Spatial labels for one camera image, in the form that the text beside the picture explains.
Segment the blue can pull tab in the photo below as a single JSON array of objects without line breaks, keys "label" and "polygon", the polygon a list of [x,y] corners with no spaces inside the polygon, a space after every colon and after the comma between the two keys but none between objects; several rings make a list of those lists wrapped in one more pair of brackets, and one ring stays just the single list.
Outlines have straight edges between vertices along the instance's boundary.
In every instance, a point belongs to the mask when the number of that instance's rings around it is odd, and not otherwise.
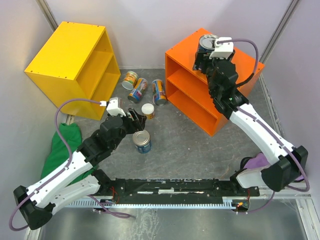
[{"label": "blue can pull tab", "polygon": [[215,41],[218,36],[214,34],[204,34],[199,38],[197,52],[211,53],[215,50]]}]

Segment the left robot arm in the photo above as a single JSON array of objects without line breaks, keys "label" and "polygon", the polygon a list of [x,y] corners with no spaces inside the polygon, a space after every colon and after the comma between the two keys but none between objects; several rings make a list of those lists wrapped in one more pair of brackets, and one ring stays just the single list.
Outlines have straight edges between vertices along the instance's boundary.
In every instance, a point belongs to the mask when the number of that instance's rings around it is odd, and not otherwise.
[{"label": "left robot arm", "polygon": [[29,187],[13,191],[15,212],[20,212],[27,227],[36,230],[45,225],[61,208],[87,195],[106,195],[111,189],[102,171],[91,173],[76,183],[72,181],[108,158],[127,135],[143,131],[146,116],[133,108],[124,112],[111,110],[103,123],[73,152],[65,162]]}]

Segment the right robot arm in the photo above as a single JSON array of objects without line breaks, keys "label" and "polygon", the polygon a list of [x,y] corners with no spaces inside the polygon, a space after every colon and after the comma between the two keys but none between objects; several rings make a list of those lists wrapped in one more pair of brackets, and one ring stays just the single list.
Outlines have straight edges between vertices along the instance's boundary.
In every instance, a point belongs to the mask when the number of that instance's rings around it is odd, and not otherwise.
[{"label": "right robot arm", "polygon": [[226,58],[213,54],[214,51],[198,50],[193,69],[206,75],[208,92],[217,111],[245,132],[267,161],[264,165],[238,171],[235,180],[229,183],[231,193],[240,196],[248,188],[260,185],[274,192],[285,187],[293,190],[295,187],[291,183],[299,177],[303,177],[306,187],[298,188],[298,191],[309,191],[305,172],[308,151],[303,146],[295,147],[275,132],[238,90],[238,73],[231,62],[235,51]]}]

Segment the orange shelf cabinet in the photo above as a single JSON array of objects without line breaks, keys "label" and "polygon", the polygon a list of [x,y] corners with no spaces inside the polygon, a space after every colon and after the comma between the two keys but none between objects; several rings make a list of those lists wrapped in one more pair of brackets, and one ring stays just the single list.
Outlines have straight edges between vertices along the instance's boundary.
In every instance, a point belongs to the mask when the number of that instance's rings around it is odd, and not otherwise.
[{"label": "orange shelf cabinet", "polygon": [[174,106],[213,136],[248,102],[265,66],[237,47],[225,59],[209,58],[198,48],[208,35],[200,28],[165,52],[165,91]]}]

